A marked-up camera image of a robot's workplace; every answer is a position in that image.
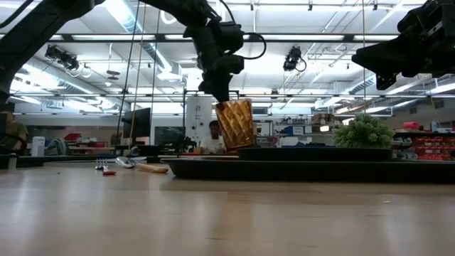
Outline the white cylindrical tank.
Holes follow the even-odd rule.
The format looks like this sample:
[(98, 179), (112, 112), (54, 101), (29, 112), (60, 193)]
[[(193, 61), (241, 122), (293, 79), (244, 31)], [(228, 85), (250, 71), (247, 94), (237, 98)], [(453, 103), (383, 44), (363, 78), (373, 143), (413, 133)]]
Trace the white cylindrical tank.
[(210, 135), (209, 124), (213, 121), (213, 99), (191, 96), (186, 101), (186, 136), (199, 143)]

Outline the black rectangular tray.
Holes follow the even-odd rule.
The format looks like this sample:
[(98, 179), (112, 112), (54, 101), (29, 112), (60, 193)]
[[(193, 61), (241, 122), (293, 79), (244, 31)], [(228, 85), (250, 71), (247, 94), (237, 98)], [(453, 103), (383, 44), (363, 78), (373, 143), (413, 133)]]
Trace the black rectangular tray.
[(174, 176), (202, 180), (455, 184), (453, 161), (167, 159)]

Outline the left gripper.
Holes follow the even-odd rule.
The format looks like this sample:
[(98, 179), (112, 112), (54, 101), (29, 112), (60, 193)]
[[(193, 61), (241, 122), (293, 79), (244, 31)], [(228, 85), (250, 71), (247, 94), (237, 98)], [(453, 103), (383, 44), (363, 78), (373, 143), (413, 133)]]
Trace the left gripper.
[(203, 81), (198, 90), (213, 95), (218, 102), (229, 100), (229, 83), (234, 74), (244, 68), (244, 58), (226, 54), (221, 45), (221, 29), (218, 21), (204, 26), (188, 26), (184, 38), (191, 38), (198, 55), (198, 66), (203, 71)]

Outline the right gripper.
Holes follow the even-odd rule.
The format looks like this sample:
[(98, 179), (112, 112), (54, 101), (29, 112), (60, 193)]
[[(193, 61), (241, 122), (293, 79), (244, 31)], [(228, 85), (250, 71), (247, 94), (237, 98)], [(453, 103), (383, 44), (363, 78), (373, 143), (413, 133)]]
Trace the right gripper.
[(375, 72), (376, 89), (386, 90), (397, 76), (412, 78), (419, 73), (439, 78), (455, 74), (455, 0), (426, 0), (407, 12), (398, 23), (406, 61), (402, 68), (394, 43), (382, 42), (359, 48), (351, 60)]

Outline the black aluminium rig frame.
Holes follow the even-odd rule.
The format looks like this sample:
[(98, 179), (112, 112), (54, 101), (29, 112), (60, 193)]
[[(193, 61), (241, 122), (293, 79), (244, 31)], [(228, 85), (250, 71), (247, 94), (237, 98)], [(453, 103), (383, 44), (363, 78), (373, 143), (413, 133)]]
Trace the black aluminium rig frame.
[[(390, 41), (398, 37), (398, 34), (263, 33), (262, 37), (266, 42), (271, 43), (362, 43), (363, 41), (366, 43), (380, 43)], [(49, 40), (50, 43), (126, 43), (129, 41), (136, 43), (180, 43), (190, 42), (191, 39), (184, 38), (182, 34), (175, 33), (145, 33), (135, 36), (128, 33), (61, 33), (52, 36)]]

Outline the amber ribbed plastic cup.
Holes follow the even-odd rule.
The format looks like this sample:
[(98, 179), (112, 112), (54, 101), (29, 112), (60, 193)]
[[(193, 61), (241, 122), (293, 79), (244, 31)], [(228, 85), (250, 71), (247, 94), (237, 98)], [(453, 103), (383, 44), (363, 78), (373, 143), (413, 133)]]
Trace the amber ribbed plastic cup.
[(251, 99), (217, 103), (215, 112), (227, 151), (254, 144)]

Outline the small green artificial plant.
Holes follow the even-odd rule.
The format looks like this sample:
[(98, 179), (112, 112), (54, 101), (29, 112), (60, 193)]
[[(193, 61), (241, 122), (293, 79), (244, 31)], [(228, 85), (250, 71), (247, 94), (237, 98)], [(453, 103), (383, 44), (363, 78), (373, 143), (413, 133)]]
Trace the small green artificial plant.
[(338, 148), (390, 149), (394, 135), (393, 130), (378, 118), (358, 114), (335, 130), (334, 144)]

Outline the fork with orange handle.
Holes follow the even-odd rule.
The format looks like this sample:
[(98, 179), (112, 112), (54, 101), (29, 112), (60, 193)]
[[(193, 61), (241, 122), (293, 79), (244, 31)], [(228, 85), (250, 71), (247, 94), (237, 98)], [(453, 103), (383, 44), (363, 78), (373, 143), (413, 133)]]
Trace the fork with orange handle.
[(111, 171), (109, 169), (106, 159), (96, 159), (95, 160), (95, 170), (101, 171), (103, 176), (115, 176), (116, 171)]

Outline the shelf with red bins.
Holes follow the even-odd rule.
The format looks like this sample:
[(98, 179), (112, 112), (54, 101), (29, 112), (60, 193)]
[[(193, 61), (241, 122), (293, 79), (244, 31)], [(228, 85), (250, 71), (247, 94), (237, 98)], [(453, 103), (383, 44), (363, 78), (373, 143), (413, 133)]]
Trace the shelf with red bins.
[(425, 128), (419, 122), (405, 122), (395, 130), (392, 148), (397, 159), (455, 161), (455, 123), (441, 126), (433, 121)]

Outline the black computer monitor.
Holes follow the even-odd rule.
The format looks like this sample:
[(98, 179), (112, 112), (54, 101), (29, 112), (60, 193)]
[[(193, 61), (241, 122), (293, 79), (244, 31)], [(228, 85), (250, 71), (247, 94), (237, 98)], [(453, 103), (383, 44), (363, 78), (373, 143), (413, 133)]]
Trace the black computer monitor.
[(148, 137), (151, 129), (151, 109), (145, 108), (126, 112), (121, 118), (123, 123), (123, 137), (126, 139), (136, 139), (138, 137)]

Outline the seated person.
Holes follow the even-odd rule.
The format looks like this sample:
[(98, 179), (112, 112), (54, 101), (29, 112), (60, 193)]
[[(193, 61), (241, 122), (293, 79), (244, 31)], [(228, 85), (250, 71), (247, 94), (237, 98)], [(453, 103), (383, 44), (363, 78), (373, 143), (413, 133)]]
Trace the seated person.
[(217, 120), (209, 124), (210, 135), (200, 141), (200, 152), (202, 154), (224, 154), (226, 152), (225, 142), (221, 135), (220, 125)]

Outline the white container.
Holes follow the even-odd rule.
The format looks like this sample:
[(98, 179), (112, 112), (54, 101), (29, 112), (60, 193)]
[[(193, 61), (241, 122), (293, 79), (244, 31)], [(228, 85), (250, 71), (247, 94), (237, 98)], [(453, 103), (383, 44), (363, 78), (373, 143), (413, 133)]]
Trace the white container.
[(33, 137), (32, 147), (31, 147), (31, 156), (42, 157), (42, 156), (44, 156), (45, 149), (46, 149), (46, 138), (45, 137)]

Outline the person at desk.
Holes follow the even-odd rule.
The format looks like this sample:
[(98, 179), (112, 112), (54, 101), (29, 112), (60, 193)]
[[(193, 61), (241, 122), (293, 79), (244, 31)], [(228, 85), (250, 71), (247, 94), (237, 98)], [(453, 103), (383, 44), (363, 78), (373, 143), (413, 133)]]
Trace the person at desk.
[(27, 140), (28, 130), (26, 126), (15, 120), (13, 113), (9, 110), (2, 110), (0, 114), (6, 115), (6, 134), (9, 137), (0, 136), (0, 145), (12, 151), (22, 150), (23, 143)]

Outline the black background frame stand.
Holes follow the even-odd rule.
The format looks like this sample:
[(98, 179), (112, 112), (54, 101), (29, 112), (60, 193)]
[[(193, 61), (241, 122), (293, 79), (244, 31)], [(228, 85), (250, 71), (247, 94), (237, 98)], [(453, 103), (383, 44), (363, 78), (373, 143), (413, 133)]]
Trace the black background frame stand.
[[(215, 113), (215, 106), (217, 105), (218, 101), (209, 94), (205, 94), (204, 92), (197, 91), (197, 90), (184, 90), (183, 91), (183, 103), (182, 103), (182, 108), (183, 108), (183, 127), (185, 128), (185, 137), (186, 137), (186, 127), (185, 127), (185, 120), (186, 120), (186, 101), (189, 97), (191, 96), (201, 96), (201, 97), (211, 97), (213, 99), (213, 120), (216, 120), (216, 113)], [(197, 154), (200, 153), (200, 142), (197, 143), (197, 147), (193, 148), (193, 153)]]

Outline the black round plate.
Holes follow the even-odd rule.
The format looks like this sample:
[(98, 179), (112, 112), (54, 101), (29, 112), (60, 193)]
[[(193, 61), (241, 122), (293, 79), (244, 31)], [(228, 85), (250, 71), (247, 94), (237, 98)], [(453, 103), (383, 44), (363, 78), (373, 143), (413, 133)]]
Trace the black round plate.
[(237, 151), (245, 161), (389, 161), (391, 149), (305, 146), (245, 148)]

